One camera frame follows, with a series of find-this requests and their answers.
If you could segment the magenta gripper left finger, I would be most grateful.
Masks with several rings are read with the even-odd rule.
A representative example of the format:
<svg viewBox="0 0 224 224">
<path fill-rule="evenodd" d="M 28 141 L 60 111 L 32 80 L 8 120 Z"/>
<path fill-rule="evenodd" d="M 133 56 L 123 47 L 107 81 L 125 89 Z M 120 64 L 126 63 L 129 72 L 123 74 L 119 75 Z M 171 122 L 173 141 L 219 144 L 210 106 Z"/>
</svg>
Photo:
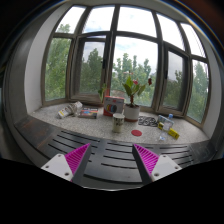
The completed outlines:
<svg viewBox="0 0 224 224">
<path fill-rule="evenodd" d="M 72 150 L 66 155 L 57 154 L 42 169 L 77 185 L 81 184 L 91 154 L 89 143 Z"/>
</svg>

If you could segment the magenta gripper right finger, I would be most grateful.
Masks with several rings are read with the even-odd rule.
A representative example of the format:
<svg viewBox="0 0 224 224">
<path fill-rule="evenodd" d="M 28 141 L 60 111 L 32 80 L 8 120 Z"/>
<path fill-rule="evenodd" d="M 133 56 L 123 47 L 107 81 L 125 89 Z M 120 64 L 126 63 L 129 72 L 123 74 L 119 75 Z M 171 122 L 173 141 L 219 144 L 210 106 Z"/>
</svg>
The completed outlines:
<svg viewBox="0 0 224 224">
<path fill-rule="evenodd" d="M 140 145 L 134 144 L 132 153 L 144 184 L 157 181 L 181 170 L 181 167 L 168 155 L 157 155 Z"/>
</svg>

